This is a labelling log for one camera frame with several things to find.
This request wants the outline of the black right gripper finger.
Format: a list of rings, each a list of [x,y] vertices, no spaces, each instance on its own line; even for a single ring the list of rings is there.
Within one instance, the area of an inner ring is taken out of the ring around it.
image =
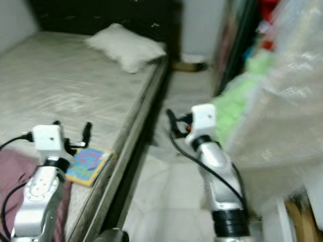
[[[176,125],[176,116],[171,109],[166,109],[166,115],[169,120],[169,132],[171,136],[175,136],[178,133],[178,127]]]

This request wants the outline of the colourful children's book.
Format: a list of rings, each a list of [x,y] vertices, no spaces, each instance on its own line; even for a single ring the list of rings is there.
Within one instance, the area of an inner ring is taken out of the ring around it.
[[[104,166],[109,163],[113,153],[101,148],[78,148],[74,161],[66,172],[66,179],[84,187],[95,184]]]

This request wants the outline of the white pillow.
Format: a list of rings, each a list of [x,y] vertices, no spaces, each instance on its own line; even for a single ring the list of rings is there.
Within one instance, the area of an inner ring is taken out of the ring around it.
[[[118,62],[122,71],[133,74],[149,62],[164,57],[164,45],[128,30],[120,24],[111,24],[87,38],[85,44]]]

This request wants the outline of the dotted lower mattress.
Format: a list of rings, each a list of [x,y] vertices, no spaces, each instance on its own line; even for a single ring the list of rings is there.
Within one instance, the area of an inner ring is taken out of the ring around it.
[[[168,138],[169,121],[166,110],[170,109],[176,117],[191,111],[196,104],[208,103],[212,97],[213,71],[173,72],[165,87],[159,111],[155,113],[149,152],[157,157],[179,156]]]

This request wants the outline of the grey quilted mattress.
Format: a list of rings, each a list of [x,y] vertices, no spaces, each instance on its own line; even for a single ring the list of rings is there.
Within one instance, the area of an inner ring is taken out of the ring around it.
[[[1,55],[2,141],[56,120],[78,141],[90,122],[90,147],[113,155],[91,187],[72,187],[67,242],[99,235],[169,68],[162,57],[129,74],[84,41],[84,35],[39,32]]]

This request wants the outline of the light green garment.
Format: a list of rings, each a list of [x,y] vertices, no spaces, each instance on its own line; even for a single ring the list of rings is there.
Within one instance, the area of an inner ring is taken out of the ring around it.
[[[235,131],[238,121],[244,116],[252,91],[267,78],[274,61],[274,53],[260,50],[247,59],[245,71],[236,76],[225,90],[212,100],[216,112],[216,138],[226,145]]]

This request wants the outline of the brown and white floor item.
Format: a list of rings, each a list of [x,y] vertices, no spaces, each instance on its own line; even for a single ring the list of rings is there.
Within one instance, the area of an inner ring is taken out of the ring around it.
[[[203,55],[181,53],[172,64],[173,71],[202,72],[208,69],[208,63]]]

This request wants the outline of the pink cartoon print blanket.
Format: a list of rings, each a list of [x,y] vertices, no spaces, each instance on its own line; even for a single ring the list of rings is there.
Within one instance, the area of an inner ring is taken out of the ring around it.
[[[18,208],[23,203],[24,189],[21,185],[30,180],[36,168],[36,159],[31,155],[26,155],[11,148],[5,148],[0,151],[2,204],[5,206],[4,222],[7,229],[3,231],[5,237],[10,236]],[[69,203],[71,202],[71,182],[69,180],[65,182],[64,187],[65,194],[57,210],[56,228],[52,242],[66,242],[65,224],[67,222]]]

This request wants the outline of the dark framed wardrobe door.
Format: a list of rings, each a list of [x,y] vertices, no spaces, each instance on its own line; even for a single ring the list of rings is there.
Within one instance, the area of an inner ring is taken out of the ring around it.
[[[258,0],[225,0],[219,45],[213,63],[212,96],[220,95],[244,62],[253,28],[257,23]]]

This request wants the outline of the grey left robot leg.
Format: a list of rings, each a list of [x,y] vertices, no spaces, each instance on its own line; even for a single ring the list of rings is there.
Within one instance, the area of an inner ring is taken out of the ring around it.
[[[129,235],[120,228],[106,229],[92,242],[129,242]]]

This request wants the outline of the clear plastic covered clothes rack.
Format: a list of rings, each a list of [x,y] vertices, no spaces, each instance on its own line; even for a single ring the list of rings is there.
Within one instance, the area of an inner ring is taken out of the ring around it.
[[[260,212],[323,175],[323,0],[281,0],[274,60],[228,141]]]

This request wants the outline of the black tufted headboard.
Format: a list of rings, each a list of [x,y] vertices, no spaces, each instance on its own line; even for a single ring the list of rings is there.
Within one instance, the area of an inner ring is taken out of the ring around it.
[[[26,0],[42,30],[94,35],[112,24],[179,51],[175,0]]]

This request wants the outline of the white storage box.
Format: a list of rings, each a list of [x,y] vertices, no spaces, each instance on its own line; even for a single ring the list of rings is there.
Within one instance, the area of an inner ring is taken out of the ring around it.
[[[285,201],[268,201],[261,210],[263,242],[297,242],[293,221]]]

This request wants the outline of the red knit cloth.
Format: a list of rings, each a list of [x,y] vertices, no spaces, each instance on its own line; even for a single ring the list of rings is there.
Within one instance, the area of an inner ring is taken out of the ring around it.
[[[268,23],[273,22],[273,12],[281,0],[257,0],[261,18]]]

